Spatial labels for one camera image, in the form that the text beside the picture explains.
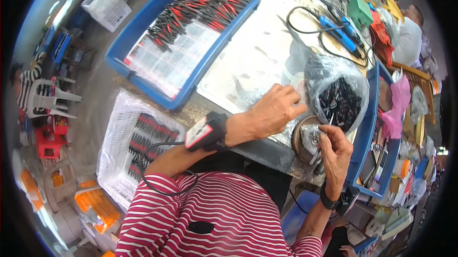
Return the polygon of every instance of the pink plastic bag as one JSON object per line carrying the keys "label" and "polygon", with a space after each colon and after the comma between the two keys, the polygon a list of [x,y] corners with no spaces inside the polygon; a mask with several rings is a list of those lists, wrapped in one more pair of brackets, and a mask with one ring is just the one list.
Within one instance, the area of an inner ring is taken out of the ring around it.
{"label": "pink plastic bag", "polygon": [[391,84],[393,107],[381,114],[383,135],[391,139],[400,139],[402,132],[402,115],[410,103],[410,84],[405,75],[399,81]]}

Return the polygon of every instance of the red striped shirt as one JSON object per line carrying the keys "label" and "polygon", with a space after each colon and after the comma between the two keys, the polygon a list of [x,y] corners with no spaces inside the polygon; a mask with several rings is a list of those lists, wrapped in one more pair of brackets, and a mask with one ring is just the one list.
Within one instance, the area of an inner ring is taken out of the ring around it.
{"label": "red striped shirt", "polygon": [[[198,183],[176,197],[152,191],[141,181],[123,221],[116,256],[321,257],[318,237],[286,243],[277,205],[254,180],[224,172],[198,175]],[[172,193],[187,188],[195,177],[175,181],[152,174],[146,179]],[[212,223],[214,229],[194,233],[188,225],[195,221]]]}

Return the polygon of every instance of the green device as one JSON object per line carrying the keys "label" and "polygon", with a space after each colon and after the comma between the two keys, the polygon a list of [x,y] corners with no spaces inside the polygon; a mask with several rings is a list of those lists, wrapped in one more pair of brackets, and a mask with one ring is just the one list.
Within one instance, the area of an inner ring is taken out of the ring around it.
{"label": "green device", "polygon": [[347,16],[353,20],[359,30],[363,30],[374,22],[369,5],[364,0],[349,0],[347,3]]}

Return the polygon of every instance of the woman in striped shirt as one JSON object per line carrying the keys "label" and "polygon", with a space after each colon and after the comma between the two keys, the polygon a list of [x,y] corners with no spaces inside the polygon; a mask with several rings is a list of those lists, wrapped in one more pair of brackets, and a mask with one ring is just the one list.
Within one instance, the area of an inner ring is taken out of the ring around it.
{"label": "woman in striped shirt", "polygon": [[[275,84],[249,111],[226,121],[229,147],[280,133],[287,122],[306,111],[292,86]],[[328,183],[326,195],[338,200],[352,144],[340,128],[321,126]],[[321,200],[307,215],[295,243],[286,243],[279,210],[267,191],[243,174],[205,172],[182,175],[215,152],[189,152],[183,145],[166,151],[145,170],[121,226],[116,256],[322,256],[321,235],[329,220]]]}
{"label": "woman in striped shirt", "polygon": [[27,113],[27,100],[33,81],[41,78],[41,63],[46,58],[46,52],[42,52],[38,57],[37,64],[32,70],[22,71],[22,65],[15,64],[11,71],[11,82],[17,96],[19,108]]}

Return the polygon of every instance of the concrete floor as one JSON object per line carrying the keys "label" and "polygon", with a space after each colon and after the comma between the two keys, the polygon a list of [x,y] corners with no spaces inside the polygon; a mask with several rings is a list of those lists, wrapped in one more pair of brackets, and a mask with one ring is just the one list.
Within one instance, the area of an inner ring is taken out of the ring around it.
{"label": "concrete floor", "polygon": [[91,70],[77,70],[72,93],[81,95],[83,102],[71,103],[69,113],[78,116],[70,120],[67,139],[72,143],[69,156],[76,176],[96,171],[99,150],[104,141],[115,98],[120,87],[113,83],[117,72],[105,61],[105,54],[118,34],[149,0],[130,0],[132,12],[115,32],[107,31],[92,21],[84,29],[82,40],[97,50]]}

